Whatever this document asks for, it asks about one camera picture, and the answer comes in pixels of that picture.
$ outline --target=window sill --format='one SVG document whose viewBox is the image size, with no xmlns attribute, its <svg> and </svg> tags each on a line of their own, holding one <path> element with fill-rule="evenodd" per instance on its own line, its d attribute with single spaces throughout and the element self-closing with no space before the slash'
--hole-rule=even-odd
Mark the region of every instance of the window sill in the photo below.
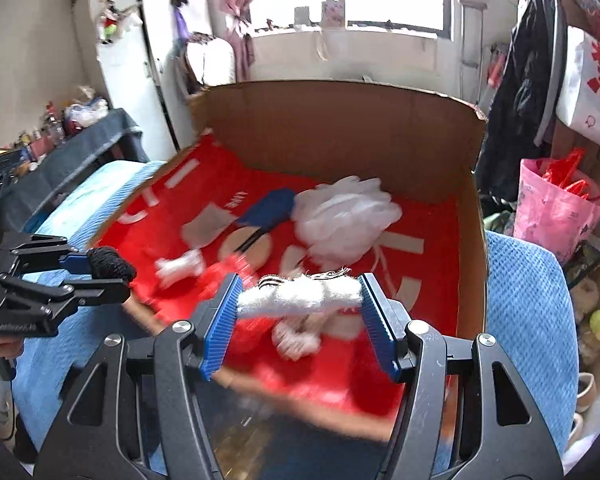
<svg viewBox="0 0 600 480">
<path fill-rule="evenodd" d="M 297 32 L 320 32 L 322 30 L 321 27 L 308 27 L 306 25 L 301 25 L 300 28 L 274 28 L 273 30 L 259 30 L 256 32 L 252 32 L 251 36 L 253 38 L 263 38 L 266 36 L 277 36 L 279 34 L 295 34 Z M 427 38 L 430 40 L 444 40 L 443 36 L 436 34 L 435 32 L 421 32 L 419 30 L 412 30 L 410 28 L 382 28 L 382 27 L 360 27 L 359 25 L 351 25 L 344 29 L 335 28 L 335 29 L 325 29 L 327 32 L 333 31 L 355 31 L 355 32 L 380 32 L 382 34 L 399 34 L 401 36 L 415 36 L 417 38 Z"/>
</svg>

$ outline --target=white bag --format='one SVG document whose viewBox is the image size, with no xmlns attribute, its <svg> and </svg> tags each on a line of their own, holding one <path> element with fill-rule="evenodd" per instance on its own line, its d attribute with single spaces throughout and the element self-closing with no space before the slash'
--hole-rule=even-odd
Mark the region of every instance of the white bag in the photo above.
<svg viewBox="0 0 600 480">
<path fill-rule="evenodd" d="M 600 145 L 600 42 L 580 28 L 567 31 L 564 80 L 555 113 Z"/>
</svg>

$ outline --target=box flap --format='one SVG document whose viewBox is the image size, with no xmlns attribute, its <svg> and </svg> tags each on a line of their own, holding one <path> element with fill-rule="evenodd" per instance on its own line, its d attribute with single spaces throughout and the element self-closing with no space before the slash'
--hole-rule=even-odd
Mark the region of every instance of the box flap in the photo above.
<svg viewBox="0 0 600 480">
<path fill-rule="evenodd" d="M 484 135 L 484 116 L 471 105 L 363 82 L 218 86 L 190 108 L 199 130 L 211 127 L 252 168 L 327 182 L 379 177 L 383 189 L 423 202 L 455 192 Z"/>
</svg>

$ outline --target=red blanket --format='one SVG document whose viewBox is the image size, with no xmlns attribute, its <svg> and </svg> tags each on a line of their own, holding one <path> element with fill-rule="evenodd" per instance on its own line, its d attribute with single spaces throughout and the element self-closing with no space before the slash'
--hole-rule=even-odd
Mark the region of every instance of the red blanket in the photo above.
<svg viewBox="0 0 600 480">
<path fill-rule="evenodd" d="M 288 174 L 266 173 L 243 166 L 238 158 L 211 135 L 200 143 L 168 174 L 154 181 L 136 197 L 125 214 L 114 222 L 99 243 L 116 247 L 138 269 L 133 288 L 140 301 L 160 312 L 163 319 L 175 320 L 179 312 L 195 308 L 195 278 L 187 278 L 166 290 L 158 288 L 154 261 L 173 259 L 189 247 L 180 238 L 180 228 L 197 216 L 210 202 L 240 216 L 270 190 L 289 187 L 295 192 L 311 189 L 315 180 Z M 402 207 L 402 218 L 388 231 L 424 240 L 422 254 L 382 248 L 386 267 L 379 265 L 373 251 L 351 266 L 357 276 L 371 271 L 385 293 L 384 268 L 394 288 L 403 276 L 421 280 L 420 293 L 410 314 L 435 326 L 446 335 L 455 335 L 458 316 L 458 220 L 452 198 L 439 204 L 425 204 L 394 196 Z M 206 264 L 217 261 L 224 238 L 237 227 L 230 226 L 213 243 L 202 249 Z M 270 233 L 272 254 L 259 270 L 260 275 L 277 274 L 280 258 L 291 244 L 302 246 L 291 221 Z M 308 258 L 303 266 L 319 272 Z M 347 412 L 366 412 L 395 417 L 401 387 L 389 382 L 379 370 L 364 330 L 353 341 L 323 336 L 317 355 L 298 362 L 283 360 L 270 339 L 272 322 L 261 320 L 253 331 L 250 348 L 243 352 L 240 341 L 232 340 L 224 364 L 259 379 L 270 391 L 295 398 L 307 398 Z"/>
</svg>

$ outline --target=white cabinet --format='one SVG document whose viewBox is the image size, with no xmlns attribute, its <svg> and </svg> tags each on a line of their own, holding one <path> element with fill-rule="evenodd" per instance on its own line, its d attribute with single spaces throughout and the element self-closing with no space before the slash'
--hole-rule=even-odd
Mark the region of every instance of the white cabinet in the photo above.
<svg viewBox="0 0 600 480">
<path fill-rule="evenodd" d="M 112 0 L 123 9 L 138 0 Z M 124 108 L 142 130 L 142 146 L 152 160 L 168 160 L 196 138 L 173 64 L 177 37 L 171 0 L 141 0 L 143 27 L 113 44 L 100 44 L 96 20 L 100 0 L 77 0 L 74 24 L 88 83 L 112 107 Z M 190 32 L 211 33 L 206 0 L 189 0 L 182 13 Z"/>
</svg>

